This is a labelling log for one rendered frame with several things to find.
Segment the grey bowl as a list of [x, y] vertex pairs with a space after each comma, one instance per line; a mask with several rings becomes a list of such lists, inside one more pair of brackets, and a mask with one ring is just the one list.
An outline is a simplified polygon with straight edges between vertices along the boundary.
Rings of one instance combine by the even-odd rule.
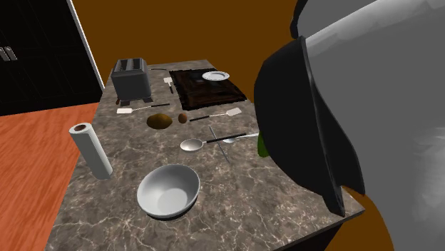
[[147, 174], [137, 190], [141, 210], [156, 218], [171, 218], [188, 210], [200, 192], [200, 178], [190, 167], [164, 165]]

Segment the white plate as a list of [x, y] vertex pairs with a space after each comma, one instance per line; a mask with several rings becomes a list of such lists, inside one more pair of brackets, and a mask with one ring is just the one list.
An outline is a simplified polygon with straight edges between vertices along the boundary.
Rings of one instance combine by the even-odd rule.
[[230, 75], [224, 71], [208, 71], [202, 77], [208, 81], [224, 81], [229, 79]]

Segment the grey toaster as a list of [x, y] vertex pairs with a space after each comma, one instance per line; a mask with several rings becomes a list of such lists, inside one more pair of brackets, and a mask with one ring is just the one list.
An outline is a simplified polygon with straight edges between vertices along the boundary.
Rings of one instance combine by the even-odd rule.
[[117, 60], [111, 79], [121, 107], [129, 106], [131, 101], [153, 102], [148, 68], [142, 58]]

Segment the green object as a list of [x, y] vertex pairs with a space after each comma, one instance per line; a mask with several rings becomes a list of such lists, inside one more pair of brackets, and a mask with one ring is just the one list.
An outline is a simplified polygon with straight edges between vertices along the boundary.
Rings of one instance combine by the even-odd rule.
[[257, 137], [257, 154], [262, 158], [266, 158], [269, 156], [261, 133], [259, 133]]

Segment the dark wooden cutting board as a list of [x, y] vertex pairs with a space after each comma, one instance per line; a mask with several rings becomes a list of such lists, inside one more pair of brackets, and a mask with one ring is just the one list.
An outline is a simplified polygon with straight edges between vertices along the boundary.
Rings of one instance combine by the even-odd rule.
[[209, 81], [203, 74], [215, 68], [169, 71], [182, 109], [193, 111], [247, 100], [245, 94], [230, 80]]

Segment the thin grey skewer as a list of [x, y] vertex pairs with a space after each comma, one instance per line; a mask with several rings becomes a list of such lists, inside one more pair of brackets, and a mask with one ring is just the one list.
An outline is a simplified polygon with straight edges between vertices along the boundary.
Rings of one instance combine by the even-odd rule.
[[[211, 125], [209, 125], [209, 126], [208, 126], [208, 128], [210, 129], [210, 132], [212, 133], [212, 135], [213, 135], [213, 138], [214, 138], [214, 139], [216, 139], [216, 138], [217, 138], [217, 136], [215, 135], [215, 133], [214, 133], [214, 131], [213, 131], [213, 129], [212, 129], [212, 127], [211, 127]], [[228, 159], [228, 157], [227, 157], [227, 155], [226, 155], [225, 151], [223, 150], [223, 148], [222, 148], [222, 146], [221, 146], [220, 142], [218, 141], [217, 143], [218, 143], [218, 147], [219, 147], [220, 151], [222, 152], [222, 154], [223, 154], [224, 158], [225, 158], [225, 159], [226, 159], [226, 161], [227, 161], [227, 162], [228, 162], [228, 163], [230, 164], [230, 161], [229, 161], [229, 159]]]

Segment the brown potato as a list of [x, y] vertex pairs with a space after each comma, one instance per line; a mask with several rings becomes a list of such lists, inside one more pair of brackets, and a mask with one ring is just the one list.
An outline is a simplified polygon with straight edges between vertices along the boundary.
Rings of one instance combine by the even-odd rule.
[[166, 129], [172, 124], [172, 122], [172, 118], [163, 113], [151, 115], [146, 121], [148, 127], [156, 130]]

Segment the black cabinet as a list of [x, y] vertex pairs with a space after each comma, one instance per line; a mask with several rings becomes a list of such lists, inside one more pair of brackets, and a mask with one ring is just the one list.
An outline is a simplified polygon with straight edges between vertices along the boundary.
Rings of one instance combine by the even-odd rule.
[[0, 0], [0, 116], [97, 103], [103, 89], [72, 0]]

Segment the white paper towel roll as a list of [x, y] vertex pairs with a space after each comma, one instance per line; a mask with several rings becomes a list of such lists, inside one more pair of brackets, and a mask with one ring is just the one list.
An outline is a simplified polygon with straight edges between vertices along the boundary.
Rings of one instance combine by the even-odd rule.
[[113, 169], [93, 126], [90, 123], [79, 123], [72, 126], [69, 133], [93, 176], [98, 180], [110, 179]]

